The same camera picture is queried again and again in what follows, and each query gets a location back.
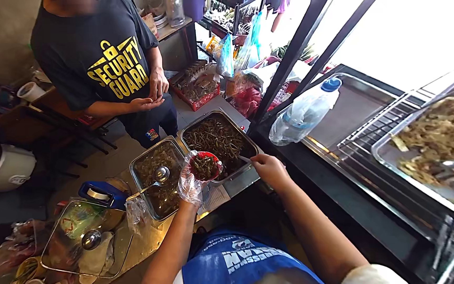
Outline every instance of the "patch on pants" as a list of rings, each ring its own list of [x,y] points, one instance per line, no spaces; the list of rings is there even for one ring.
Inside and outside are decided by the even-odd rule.
[[[152,128],[146,133],[146,136],[150,139],[150,141],[153,141],[159,137],[159,134]]]

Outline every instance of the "white rice cooker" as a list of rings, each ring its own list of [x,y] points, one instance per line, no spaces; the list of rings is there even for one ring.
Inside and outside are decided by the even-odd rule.
[[[18,188],[30,177],[36,165],[32,152],[13,145],[0,145],[0,192]]]

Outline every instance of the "metal food tray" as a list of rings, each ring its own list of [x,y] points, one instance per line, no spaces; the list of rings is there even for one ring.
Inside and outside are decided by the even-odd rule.
[[[210,116],[213,116],[213,115],[221,115],[223,116],[223,118],[225,118],[226,121],[228,121],[230,123],[231,126],[234,127],[234,129],[236,131],[238,131],[240,134],[241,134],[241,137],[245,140],[245,142],[248,144],[248,145],[251,145],[253,147],[253,152],[255,153],[255,155],[259,154],[259,150],[258,150],[258,147],[255,145],[255,143],[252,141],[252,139],[250,139],[248,137],[248,135],[246,135],[245,132],[243,132],[241,130],[241,128],[239,128],[239,126],[234,122],[234,120],[232,120],[225,112],[222,108],[219,108],[220,110],[214,110],[214,111],[211,111],[211,112],[208,112],[202,116],[200,116],[199,118],[197,118],[196,120],[192,121],[192,123],[190,123],[189,125],[187,125],[183,130],[181,130],[180,132],[178,132],[178,139],[180,139],[180,142],[185,146],[185,148],[187,148],[187,152],[190,152],[190,148],[189,146],[187,145],[187,143],[185,142],[185,140],[183,139],[183,134],[185,132],[187,132],[188,130],[192,130],[194,129],[195,127],[197,127],[201,121],[207,119],[208,117]],[[250,164],[245,164],[244,166],[242,166],[241,168],[233,171],[233,173],[231,173],[230,175],[228,175],[227,177],[225,177],[224,179],[222,180],[212,180],[210,183],[213,187],[218,187],[220,186],[221,184],[223,184],[225,181],[229,180],[229,179],[234,179],[236,178],[238,175],[240,175],[243,171],[245,171],[246,169],[248,169],[250,167]]]
[[[422,109],[412,113],[402,120],[397,126],[395,126],[391,131],[387,132],[380,140],[375,142],[372,146],[371,152],[375,159],[389,170],[393,171],[407,182],[412,184],[417,189],[424,192],[426,195],[430,196],[434,200],[438,201],[440,204],[447,207],[449,210],[454,212],[454,189],[446,186],[435,186],[430,184],[422,184],[414,178],[410,177],[403,171],[401,171],[397,164],[400,159],[410,160],[416,157],[419,153],[415,150],[402,152],[397,147],[391,145],[392,135],[396,135],[401,132],[406,126],[410,125],[412,122],[417,120],[423,113],[427,111],[426,106],[433,104],[434,102],[443,99],[444,97],[454,96],[454,84],[444,90],[442,93],[438,94],[434,99],[429,102],[426,102],[422,106]]]
[[[136,187],[138,188],[139,194],[143,198],[145,203],[148,204],[150,216],[152,216],[152,219],[154,219],[155,221],[158,221],[158,222],[166,220],[169,216],[173,215],[178,209],[172,211],[167,216],[159,216],[155,212],[155,209],[153,208],[153,204],[150,202],[150,199],[147,198],[146,195],[145,195],[145,192],[142,191],[144,189],[144,187],[141,184],[141,180],[139,179],[139,176],[136,173],[136,171],[134,169],[134,166],[135,166],[136,162],[139,159],[141,159],[142,157],[146,157],[148,155],[148,153],[152,152],[155,148],[159,147],[163,143],[166,143],[167,141],[168,141],[168,143],[173,144],[173,146],[176,148],[177,152],[180,154],[181,158],[184,160],[185,159],[185,153],[184,153],[183,149],[178,145],[178,143],[174,139],[174,137],[168,136],[168,137],[162,139],[161,141],[159,141],[157,144],[155,144],[152,147],[148,148],[148,150],[146,150],[141,155],[139,155],[137,158],[135,158],[129,165],[129,171],[131,172],[131,175],[132,175],[132,177],[134,179]]]

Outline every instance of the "blue shirt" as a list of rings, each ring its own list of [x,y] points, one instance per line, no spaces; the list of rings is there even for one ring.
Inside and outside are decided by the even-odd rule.
[[[310,283],[323,282],[302,262],[278,248],[232,231],[210,236],[182,267],[183,283],[254,283],[281,268],[298,268]]]

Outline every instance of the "glass lid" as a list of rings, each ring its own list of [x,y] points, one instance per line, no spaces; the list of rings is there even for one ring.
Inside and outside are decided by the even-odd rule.
[[[55,223],[41,263],[80,277],[112,278],[122,269],[131,241],[124,211],[71,201]]]

